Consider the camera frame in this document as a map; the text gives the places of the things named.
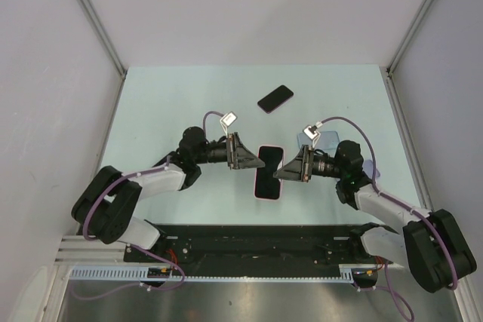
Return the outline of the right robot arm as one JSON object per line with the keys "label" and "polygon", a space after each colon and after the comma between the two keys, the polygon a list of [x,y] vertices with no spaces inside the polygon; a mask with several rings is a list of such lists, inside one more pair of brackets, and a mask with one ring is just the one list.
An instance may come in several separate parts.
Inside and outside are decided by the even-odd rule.
{"label": "right robot arm", "polygon": [[367,262],[380,256],[407,268],[427,292],[452,288],[477,269],[477,263],[454,216],[444,209],[414,207],[380,190],[363,170],[358,143],[344,140],[334,156],[303,146],[275,178],[308,182],[313,176],[334,178],[342,204],[370,214],[382,225],[368,223],[352,233],[349,256]]}

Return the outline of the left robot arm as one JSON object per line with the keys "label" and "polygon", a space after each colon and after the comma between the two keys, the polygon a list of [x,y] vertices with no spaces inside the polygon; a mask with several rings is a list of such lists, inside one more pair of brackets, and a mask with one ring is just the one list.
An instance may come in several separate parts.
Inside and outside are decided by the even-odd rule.
{"label": "left robot arm", "polygon": [[101,168],[74,204],[71,216],[82,226],[86,240],[133,244],[148,260],[159,261],[167,252],[167,244],[157,227],[134,217],[138,201],[188,189],[201,176],[202,164],[217,163],[225,163],[231,170],[265,166],[236,132],[209,142],[200,127],[189,127],[177,150],[154,167],[131,173],[113,166]]}

